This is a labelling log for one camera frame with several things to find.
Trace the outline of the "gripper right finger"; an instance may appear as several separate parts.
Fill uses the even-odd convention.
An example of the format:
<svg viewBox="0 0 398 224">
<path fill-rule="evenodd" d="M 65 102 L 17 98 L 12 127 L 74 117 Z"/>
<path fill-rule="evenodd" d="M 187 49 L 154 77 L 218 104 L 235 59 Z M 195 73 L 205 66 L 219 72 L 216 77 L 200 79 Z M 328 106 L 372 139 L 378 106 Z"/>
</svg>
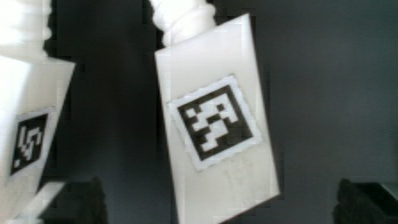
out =
<svg viewBox="0 0 398 224">
<path fill-rule="evenodd" d="M 351 182 L 337 188 L 333 224 L 398 224 L 398 182 Z"/>
</svg>

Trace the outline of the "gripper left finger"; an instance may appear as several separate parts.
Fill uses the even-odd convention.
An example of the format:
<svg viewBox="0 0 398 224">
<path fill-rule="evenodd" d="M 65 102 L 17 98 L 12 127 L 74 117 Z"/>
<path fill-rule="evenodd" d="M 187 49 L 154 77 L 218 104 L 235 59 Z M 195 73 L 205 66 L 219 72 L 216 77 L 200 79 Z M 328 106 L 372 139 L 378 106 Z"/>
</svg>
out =
<svg viewBox="0 0 398 224">
<path fill-rule="evenodd" d="M 10 224 L 106 224 L 99 179 L 47 182 Z"/>
</svg>

